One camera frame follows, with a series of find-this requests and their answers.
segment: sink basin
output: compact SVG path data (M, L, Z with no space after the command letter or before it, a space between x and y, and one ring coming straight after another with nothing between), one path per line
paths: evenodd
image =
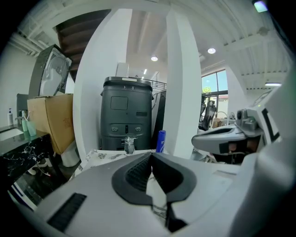
M12 128L10 130L0 132L0 141L4 141L19 134L23 134L23 132L17 128Z

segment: light fixture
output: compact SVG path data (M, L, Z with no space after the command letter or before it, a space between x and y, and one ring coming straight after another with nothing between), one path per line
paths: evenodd
M278 83L278 82L267 82L267 83L265 83L265 86L266 87L279 87L281 85L282 84L281 83Z
M267 7L264 1L253 1L254 7L256 8L256 10L258 12L266 12L267 11Z
M151 60L152 60L153 62L156 62L156 61L158 60L158 57L157 57L157 56L152 56L152 57L151 57Z
M214 48L210 48L210 49L208 49L208 53L214 54L214 53L216 53L216 50Z

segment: blue sky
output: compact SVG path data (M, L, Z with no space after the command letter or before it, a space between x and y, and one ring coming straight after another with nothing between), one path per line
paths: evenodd
M217 78L218 78L219 91L228 90L226 71L224 70L224 71L218 72ZM203 79L203 88L210 87L212 92L217 91L216 73L210 74L208 76L204 76L202 79Z

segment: round ceiling light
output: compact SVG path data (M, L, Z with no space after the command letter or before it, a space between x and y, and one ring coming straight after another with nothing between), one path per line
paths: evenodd
M214 48L210 48L210 49L208 49L208 53L214 54L214 53L216 53L216 50Z
M152 56L152 57L151 57L151 60L152 60L153 62L156 62L156 61L158 60L158 57L157 57L157 56Z

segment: metal railing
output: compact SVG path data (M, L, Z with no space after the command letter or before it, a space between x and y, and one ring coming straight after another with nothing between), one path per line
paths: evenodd
M154 91L163 91L167 89L167 84L160 82L160 81L153 81L153 80L148 80L148 79L143 79L145 81L149 81L151 83L152 89Z

